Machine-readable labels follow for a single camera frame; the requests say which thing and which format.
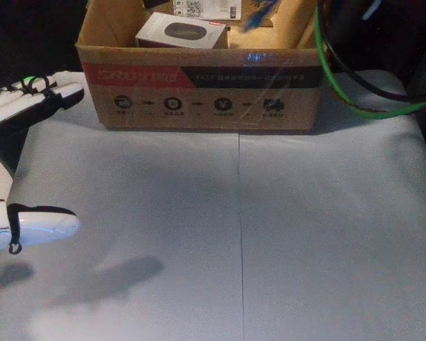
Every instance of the gray tabletop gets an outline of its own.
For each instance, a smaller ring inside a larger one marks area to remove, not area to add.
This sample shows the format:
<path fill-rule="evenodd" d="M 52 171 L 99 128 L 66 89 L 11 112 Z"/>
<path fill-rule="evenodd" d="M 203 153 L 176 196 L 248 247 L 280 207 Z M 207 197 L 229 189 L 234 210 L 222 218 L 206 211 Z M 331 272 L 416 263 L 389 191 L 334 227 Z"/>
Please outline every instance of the gray tabletop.
<path fill-rule="evenodd" d="M 306 136 L 108 131 L 87 92 L 30 130 L 9 202 L 83 226 L 0 253 L 0 341 L 426 340 L 420 130 L 327 89 Z"/>

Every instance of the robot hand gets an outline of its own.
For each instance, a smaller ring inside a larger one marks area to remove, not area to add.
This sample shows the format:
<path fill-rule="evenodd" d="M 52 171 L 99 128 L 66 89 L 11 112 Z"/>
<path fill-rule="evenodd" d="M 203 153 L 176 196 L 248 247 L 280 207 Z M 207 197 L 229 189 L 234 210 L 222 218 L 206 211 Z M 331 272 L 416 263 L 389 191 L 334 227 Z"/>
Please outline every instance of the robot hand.
<path fill-rule="evenodd" d="M 32 77 L 0 89 L 0 145 L 10 136 L 69 109 L 84 97 L 79 83 L 58 86 L 55 79 Z M 59 207 L 26 207 L 0 200 L 0 249 L 18 254 L 22 246 L 54 242 L 80 228 L 75 214 Z"/>

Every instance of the dark background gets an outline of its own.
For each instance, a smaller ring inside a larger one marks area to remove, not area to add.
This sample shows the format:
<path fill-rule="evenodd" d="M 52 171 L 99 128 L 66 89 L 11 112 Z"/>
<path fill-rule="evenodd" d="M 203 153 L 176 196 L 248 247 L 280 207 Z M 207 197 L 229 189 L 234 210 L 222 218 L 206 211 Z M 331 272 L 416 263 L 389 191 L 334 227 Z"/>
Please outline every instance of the dark background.
<path fill-rule="evenodd" d="M 413 7 L 410 1 L 387 0 L 368 21 L 349 20 L 332 28 L 339 54 L 354 70 L 387 70 L 409 87 L 426 53 L 422 2 L 414 1 L 418 5 Z M 344 4 L 350 3 L 334 1 L 332 17 L 339 17 L 338 23 Z M 0 1 L 0 86 L 29 75 L 82 71 L 75 42 L 86 5 L 87 0 Z M 418 119 L 426 139 L 426 114 Z"/>

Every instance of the green cable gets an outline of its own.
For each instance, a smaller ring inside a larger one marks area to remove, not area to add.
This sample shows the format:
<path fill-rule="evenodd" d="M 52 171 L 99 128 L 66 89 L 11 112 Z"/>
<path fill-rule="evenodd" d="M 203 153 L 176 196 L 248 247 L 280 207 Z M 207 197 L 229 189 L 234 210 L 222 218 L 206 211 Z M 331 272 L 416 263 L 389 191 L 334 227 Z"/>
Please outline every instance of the green cable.
<path fill-rule="evenodd" d="M 332 70 L 329 67 L 327 56 L 324 51 L 322 34 L 320 33 L 320 22 L 319 22 L 319 10 L 315 9 L 315 42 L 317 46 L 317 52 L 319 53 L 320 64 L 324 70 L 325 75 L 327 76 L 328 81 L 332 85 L 334 91 L 348 104 L 354 105 L 346 93 L 342 90 L 341 86 L 337 82 L 336 78 L 333 75 Z M 389 112 L 368 112 L 366 110 L 357 109 L 351 107 L 352 111 L 358 114 L 361 117 L 366 119 L 389 119 L 391 117 L 410 115 L 414 112 L 417 112 L 426 107 L 426 102 L 421 102 L 417 104 L 411 104 L 401 109 L 392 110 Z"/>

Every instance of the product packaging box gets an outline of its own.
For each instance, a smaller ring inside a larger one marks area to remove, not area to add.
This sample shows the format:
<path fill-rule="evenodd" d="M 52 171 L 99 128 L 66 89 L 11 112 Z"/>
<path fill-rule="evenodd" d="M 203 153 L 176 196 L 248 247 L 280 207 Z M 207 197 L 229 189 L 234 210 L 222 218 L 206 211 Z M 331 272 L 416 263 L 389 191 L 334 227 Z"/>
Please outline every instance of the product packaging box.
<path fill-rule="evenodd" d="M 223 23 L 153 13 L 136 35 L 141 48 L 227 48 Z"/>
<path fill-rule="evenodd" d="M 151 16 L 141 0 L 92 0 L 77 49 L 99 121 L 113 129 L 310 130 L 322 68 L 314 48 L 296 48 L 312 17 L 303 12 L 301 23 L 291 7 L 300 1 L 282 0 L 273 27 L 232 26 L 226 49 L 137 48 Z"/>

